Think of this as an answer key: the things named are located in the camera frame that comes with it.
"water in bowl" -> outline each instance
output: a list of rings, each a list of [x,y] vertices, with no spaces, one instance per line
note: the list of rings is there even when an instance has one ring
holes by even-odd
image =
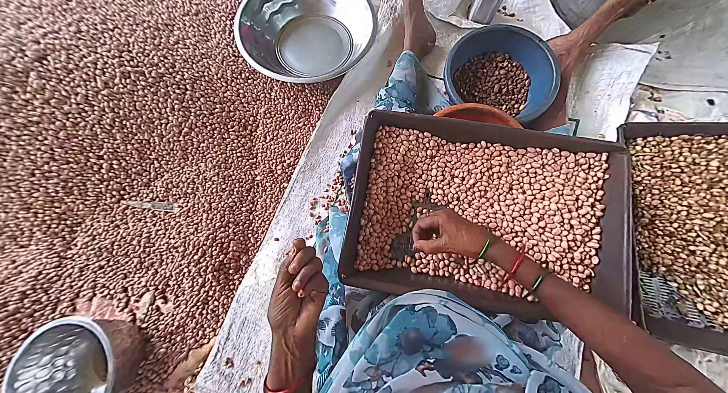
[[[281,31],[276,52],[281,63],[300,76],[315,77],[338,69],[351,55],[351,34],[329,16],[301,16]]]

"orange bowl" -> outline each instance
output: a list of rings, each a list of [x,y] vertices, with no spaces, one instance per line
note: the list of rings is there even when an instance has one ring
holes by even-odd
[[[462,103],[442,109],[435,113],[438,117],[469,119],[497,126],[523,128],[512,116],[495,107],[478,103]]]

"hand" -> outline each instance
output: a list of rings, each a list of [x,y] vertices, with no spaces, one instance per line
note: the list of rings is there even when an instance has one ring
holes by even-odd
[[[271,390],[291,388],[316,365],[316,324],[328,294],[322,269],[316,250],[306,247],[303,239],[293,240],[268,305],[273,332],[267,378]]]
[[[414,249],[426,254],[446,252],[477,258],[489,236],[487,228],[460,217],[450,208],[420,218],[412,228]]]

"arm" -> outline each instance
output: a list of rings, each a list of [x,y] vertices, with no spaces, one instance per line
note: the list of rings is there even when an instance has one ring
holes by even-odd
[[[266,386],[270,392],[311,392],[316,367],[316,324],[328,293],[316,251],[303,239],[281,265],[268,305],[273,342]]]
[[[440,238],[428,234],[439,231]],[[424,252],[453,252],[477,258],[490,232],[444,209],[417,221],[413,229],[415,247]],[[485,258],[510,272],[518,252],[495,236]],[[531,289],[544,272],[541,265],[523,258],[514,279]],[[546,274],[535,294],[539,301],[587,346],[601,356],[633,391],[719,393],[718,388],[666,346],[635,326],[629,319],[567,284]]]

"metal container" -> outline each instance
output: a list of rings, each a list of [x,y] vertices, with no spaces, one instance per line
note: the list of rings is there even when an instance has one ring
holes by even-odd
[[[555,319],[542,303],[505,295],[452,278],[417,275],[408,268],[393,268],[374,272],[354,268],[359,240],[359,221],[364,210],[369,165],[373,153],[374,134],[379,126],[414,128],[426,131],[451,142],[488,141],[515,148],[539,147],[559,148],[571,152],[608,152],[609,179],[604,182],[604,203],[606,208],[599,225],[603,239],[598,250],[600,263],[594,268],[592,295],[602,303],[614,308],[626,317],[632,311],[632,230],[628,222],[631,214],[629,197],[630,156],[622,144],[591,138],[569,137],[541,131],[523,130],[514,127],[465,119],[439,118],[428,115],[413,115],[400,112],[374,110],[364,122],[361,148],[355,179],[354,197],[344,234],[344,245],[339,261],[341,283],[365,289],[402,295],[417,289],[442,289],[452,292],[462,300],[480,309],[513,314],[524,319]],[[392,251],[397,247],[411,249],[411,230],[407,232],[409,242],[393,241]]]
[[[377,33],[371,0],[243,0],[235,44],[259,72],[284,82],[315,83],[348,72]]]
[[[3,393],[119,393],[141,363],[144,343],[122,320],[68,316],[31,334],[5,372]]]
[[[618,142],[640,137],[725,136],[726,123],[627,123],[617,128]],[[630,215],[634,226],[634,215]],[[636,261],[637,243],[632,252]],[[728,332],[714,323],[684,298],[664,278],[639,270],[635,274],[639,281],[639,292],[635,292],[632,303],[638,305],[636,314],[643,321],[643,327],[655,337],[670,343],[678,343],[694,349],[728,354]]]
[[[489,25],[502,3],[503,0],[472,0],[468,19],[479,24]]]

